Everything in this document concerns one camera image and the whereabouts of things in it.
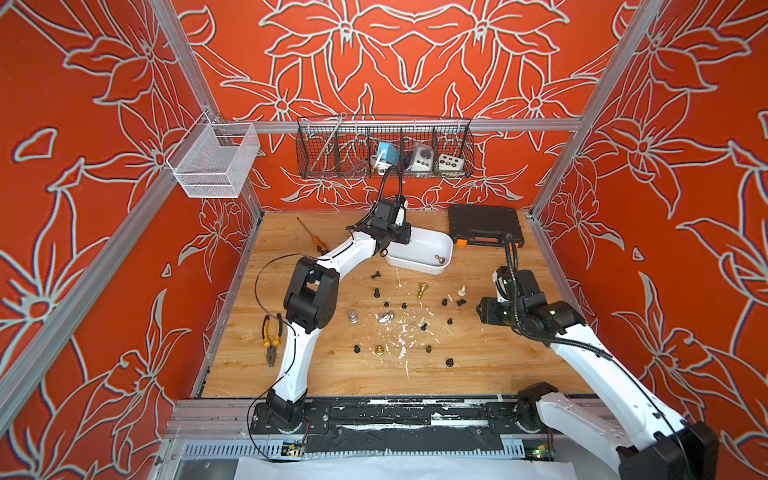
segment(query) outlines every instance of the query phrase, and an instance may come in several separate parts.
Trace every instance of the white wire basket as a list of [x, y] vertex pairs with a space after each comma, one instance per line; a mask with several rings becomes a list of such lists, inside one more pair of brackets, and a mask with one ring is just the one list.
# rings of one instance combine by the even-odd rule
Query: white wire basket
[[207, 125], [172, 170], [190, 198], [237, 198], [260, 147], [253, 125], [248, 127], [240, 145], [221, 145], [214, 128]]

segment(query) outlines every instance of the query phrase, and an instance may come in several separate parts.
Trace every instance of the wood grain surface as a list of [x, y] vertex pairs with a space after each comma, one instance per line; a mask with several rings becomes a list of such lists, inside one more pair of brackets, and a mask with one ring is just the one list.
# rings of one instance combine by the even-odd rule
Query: wood grain surface
[[[259, 270], [275, 257], [294, 252], [316, 255], [296, 215], [266, 214], [207, 377], [205, 397], [257, 396], [275, 381], [283, 345], [275, 366], [268, 367], [261, 338], [264, 311], [254, 298], [253, 284]], [[349, 237], [344, 226], [355, 223], [362, 212], [298, 216], [332, 250]], [[445, 211], [408, 212], [407, 220], [414, 227], [448, 233]], [[521, 214], [520, 223], [525, 236], [525, 247], [518, 255], [520, 269], [533, 270], [549, 302], [560, 300]], [[270, 312], [284, 314], [283, 297], [298, 259], [278, 260], [264, 270], [258, 293]], [[339, 285], [336, 314], [318, 338], [308, 377], [309, 395], [516, 393], [536, 382], [549, 382], [566, 393], [590, 392], [584, 380], [550, 349], [509, 328], [480, 323], [475, 307], [483, 296], [495, 296], [491, 274], [504, 262], [500, 248], [456, 247], [450, 265], [438, 276], [396, 269], [379, 255], [358, 265]], [[381, 277], [372, 280], [377, 270]], [[419, 301], [421, 282], [429, 287]], [[467, 303], [457, 306], [462, 285], [466, 285]], [[373, 296], [376, 287], [381, 293], [378, 299]], [[444, 298], [451, 299], [447, 306], [441, 304]], [[408, 307], [401, 308], [402, 303]], [[358, 314], [355, 324], [349, 323], [350, 310]], [[395, 320], [378, 323], [375, 315], [386, 310], [395, 312]], [[426, 330], [421, 330], [424, 323]], [[275, 322], [270, 332], [275, 334]], [[354, 352], [355, 345], [360, 353]], [[378, 345], [386, 349], [381, 356], [374, 353]], [[426, 352], [427, 346], [432, 347], [431, 353]], [[452, 368], [446, 366], [447, 359], [453, 359]]]

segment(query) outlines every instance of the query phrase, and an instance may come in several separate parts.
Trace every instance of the red wall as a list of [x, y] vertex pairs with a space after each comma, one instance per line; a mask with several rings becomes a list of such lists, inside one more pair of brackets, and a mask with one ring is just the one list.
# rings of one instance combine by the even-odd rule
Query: red wall
[[[174, 0], [227, 120], [340, 112], [578, 117], [637, 2]], [[475, 174], [407, 182], [419, 208], [527, 207], [565, 132], [476, 136]], [[302, 180], [287, 134], [251, 181], [270, 210], [356, 208], [379, 179]]]
[[90, 4], [0, 17], [0, 373], [200, 114], [142, 0]]
[[145, 477], [252, 225], [244, 201], [176, 186], [0, 441], [0, 472]]
[[668, 2], [544, 215], [602, 341], [768, 476], [768, 5]]
[[[145, 0], [4, 3], [0, 372], [200, 114]], [[146, 475], [252, 225], [176, 187], [0, 439], [0, 477]]]

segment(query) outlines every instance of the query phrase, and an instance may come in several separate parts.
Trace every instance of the white paper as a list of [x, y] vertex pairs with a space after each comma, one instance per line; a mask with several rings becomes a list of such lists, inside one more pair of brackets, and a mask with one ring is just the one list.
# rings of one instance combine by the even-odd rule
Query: white paper
[[490, 460], [447, 456], [349, 457], [307, 462], [270, 463], [241, 457], [234, 480], [577, 480], [573, 465], [529, 460]]

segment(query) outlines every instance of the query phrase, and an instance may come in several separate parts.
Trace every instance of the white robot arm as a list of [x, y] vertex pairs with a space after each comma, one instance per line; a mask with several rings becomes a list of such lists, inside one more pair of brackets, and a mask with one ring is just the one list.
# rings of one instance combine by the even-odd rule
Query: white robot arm
[[620, 425], [571, 402], [547, 383], [518, 393], [515, 422], [526, 432], [545, 426], [564, 433], [612, 467], [622, 479], [714, 479], [717, 436], [690, 424], [637, 380], [607, 350], [581, 314], [566, 302], [547, 303], [533, 272], [517, 270], [515, 245], [493, 274], [496, 297], [477, 307], [483, 323], [509, 326], [563, 358], [610, 409]]
[[[387, 177], [400, 179], [398, 195], [382, 198]], [[381, 253], [391, 242], [409, 243], [411, 225], [406, 223], [406, 199], [402, 175], [395, 167], [384, 173], [379, 199], [358, 223], [347, 227], [351, 238], [318, 259], [304, 257], [296, 263], [283, 306], [288, 321], [288, 340], [280, 374], [266, 394], [266, 403], [283, 430], [294, 430], [303, 416], [306, 374], [317, 337], [336, 311], [339, 282], [359, 263]]]
[[[382, 186], [391, 167], [382, 179]], [[393, 200], [381, 198], [356, 225], [351, 238], [319, 259], [296, 264], [283, 306], [289, 323], [283, 363], [267, 393], [270, 414], [282, 430], [292, 431], [303, 417], [306, 376], [323, 327], [336, 311], [339, 281], [365, 259], [386, 254], [391, 242], [408, 243], [406, 201], [402, 190]], [[584, 318], [566, 302], [547, 303], [529, 270], [512, 262], [514, 243], [506, 242], [507, 266], [493, 274], [497, 296], [477, 306], [480, 320], [511, 327], [517, 334], [543, 342], [565, 359], [603, 400], [620, 425], [592, 415], [547, 383], [518, 393], [515, 422], [526, 432], [545, 426], [569, 436], [601, 458], [622, 479], [711, 480], [717, 466], [717, 436], [706, 424], [690, 424], [646, 389], [600, 342]]]

